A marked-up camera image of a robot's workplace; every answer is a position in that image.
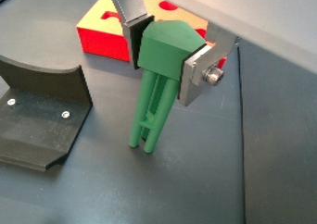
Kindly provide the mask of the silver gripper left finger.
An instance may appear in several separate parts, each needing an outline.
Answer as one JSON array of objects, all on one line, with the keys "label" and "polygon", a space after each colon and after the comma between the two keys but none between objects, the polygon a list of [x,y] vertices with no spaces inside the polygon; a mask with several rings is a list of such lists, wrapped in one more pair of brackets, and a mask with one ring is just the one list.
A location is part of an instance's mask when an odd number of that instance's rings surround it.
[{"label": "silver gripper left finger", "polygon": [[128,40],[130,64],[138,69],[142,33],[154,16],[148,13],[144,0],[112,0],[122,18],[124,35]]}]

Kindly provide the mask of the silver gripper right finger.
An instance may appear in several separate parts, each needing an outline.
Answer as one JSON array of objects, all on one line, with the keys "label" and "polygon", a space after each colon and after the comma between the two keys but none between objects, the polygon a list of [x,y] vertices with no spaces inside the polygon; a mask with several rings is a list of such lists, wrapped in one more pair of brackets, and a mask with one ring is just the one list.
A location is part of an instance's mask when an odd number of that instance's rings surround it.
[{"label": "silver gripper right finger", "polygon": [[240,37],[215,23],[208,25],[207,43],[185,59],[179,101],[188,106],[203,93],[205,84],[216,86],[224,76],[220,61],[239,45]]}]

